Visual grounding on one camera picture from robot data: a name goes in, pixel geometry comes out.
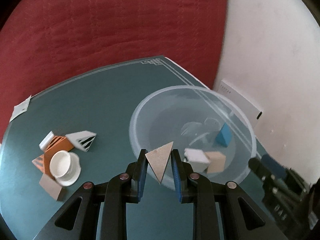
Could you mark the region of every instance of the beige block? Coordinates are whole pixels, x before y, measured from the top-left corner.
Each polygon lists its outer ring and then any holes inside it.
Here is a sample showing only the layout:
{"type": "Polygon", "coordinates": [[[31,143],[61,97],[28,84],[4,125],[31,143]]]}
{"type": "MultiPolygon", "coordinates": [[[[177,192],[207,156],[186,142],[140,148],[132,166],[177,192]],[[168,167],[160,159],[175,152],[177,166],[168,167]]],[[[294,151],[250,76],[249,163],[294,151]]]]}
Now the beige block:
{"type": "Polygon", "coordinates": [[[226,162],[226,156],[221,152],[205,152],[204,153],[210,160],[207,173],[222,172],[224,170],[224,164],[226,162]]]}
{"type": "Polygon", "coordinates": [[[66,190],[60,184],[51,179],[45,173],[42,175],[39,184],[51,197],[57,201],[62,200],[64,194],[66,193],[66,190]]]}
{"type": "Polygon", "coordinates": [[[167,168],[170,153],[172,151],[173,142],[163,145],[149,153],[146,158],[153,170],[158,182],[161,184],[165,169],[167,168]]]}

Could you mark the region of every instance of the orange block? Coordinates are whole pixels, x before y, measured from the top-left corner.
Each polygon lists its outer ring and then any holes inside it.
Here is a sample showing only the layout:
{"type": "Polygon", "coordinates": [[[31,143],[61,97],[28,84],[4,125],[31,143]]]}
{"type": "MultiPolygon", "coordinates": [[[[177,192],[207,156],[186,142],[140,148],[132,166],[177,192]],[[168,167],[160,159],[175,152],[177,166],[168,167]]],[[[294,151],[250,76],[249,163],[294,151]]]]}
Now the orange block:
{"type": "Polygon", "coordinates": [[[50,172],[50,161],[58,151],[70,151],[74,146],[65,136],[54,136],[49,143],[44,154],[35,158],[32,163],[43,173],[47,174],[50,178],[54,178],[50,172]]]}

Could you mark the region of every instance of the white saucer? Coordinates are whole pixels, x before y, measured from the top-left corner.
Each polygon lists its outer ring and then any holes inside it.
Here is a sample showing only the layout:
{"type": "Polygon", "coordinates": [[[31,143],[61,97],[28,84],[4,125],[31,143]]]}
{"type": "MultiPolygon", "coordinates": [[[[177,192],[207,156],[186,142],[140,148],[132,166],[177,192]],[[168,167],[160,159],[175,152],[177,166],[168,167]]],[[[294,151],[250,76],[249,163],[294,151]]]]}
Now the white saucer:
{"type": "Polygon", "coordinates": [[[63,180],[63,179],[60,179],[60,178],[56,179],[57,182],[63,187],[68,187],[68,186],[74,184],[77,181],[77,179],[79,178],[79,175],[80,175],[80,172],[81,172],[80,161],[79,161],[78,155],[76,155],[75,153],[70,152],[70,156],[71,156],[71,158],[74,159],[76,171],[75,171],[75,174],[73,175],[73,177],[71,179],[69,179],[69,180],[63,180]]]}

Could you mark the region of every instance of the blue triangular block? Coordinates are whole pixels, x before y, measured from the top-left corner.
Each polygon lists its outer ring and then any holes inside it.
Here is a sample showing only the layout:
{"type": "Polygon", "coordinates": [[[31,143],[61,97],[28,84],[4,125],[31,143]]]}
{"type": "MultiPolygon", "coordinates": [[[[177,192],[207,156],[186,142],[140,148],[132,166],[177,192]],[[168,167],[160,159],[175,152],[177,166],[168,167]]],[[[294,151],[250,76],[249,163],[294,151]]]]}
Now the blue triangular block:
{"type": "Polygon", "coordinates": [[[230,130],[229,126],[226,123],[224,123],[220,132],[216,136],[216,142],[220,143],[224,147],[228,147],[231,139],[232,139],[231,130],[230,130]]]}

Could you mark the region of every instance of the screw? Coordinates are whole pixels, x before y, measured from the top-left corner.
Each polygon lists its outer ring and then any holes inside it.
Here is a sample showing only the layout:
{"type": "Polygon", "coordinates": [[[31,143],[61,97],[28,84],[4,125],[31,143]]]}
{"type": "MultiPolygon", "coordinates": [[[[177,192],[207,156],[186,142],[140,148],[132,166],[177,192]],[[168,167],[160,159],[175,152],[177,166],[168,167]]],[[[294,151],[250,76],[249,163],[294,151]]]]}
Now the screw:
{"type": "Polygon", "coordinates": [[[127,179],[127,178],[129,178],[129,174],[128,173],[121,173],[119,177],[120,177],[120,179],[127,179]]]}
{"type": "Polygon", "coordinates": [[[83,188],[84,188],[84,189],[90,189],[90,188],[92,188],[92,183],[91,183],[91,182],[86,182],[86,183],[84,183],[84,184],[83,184],[83,188]]]}
{"type": "Polygon", "coordinates": [[[236,183],[234,183],[233,181],[229,181],[228,183],[227,183],[227,186],[228,186],[228,188],[236,188],[237,187],[237,184],[236,183]]]}
{"type": "Polygon", "coordinates": [[[191,173],[191,174],[190,174],[190,178],[191,178],[191,179],[199,179],[199,178],[200,178],[200,175],[199,175],[198,173],[195,173],[195,172],[194,172],[194,173],[191,173]]]}

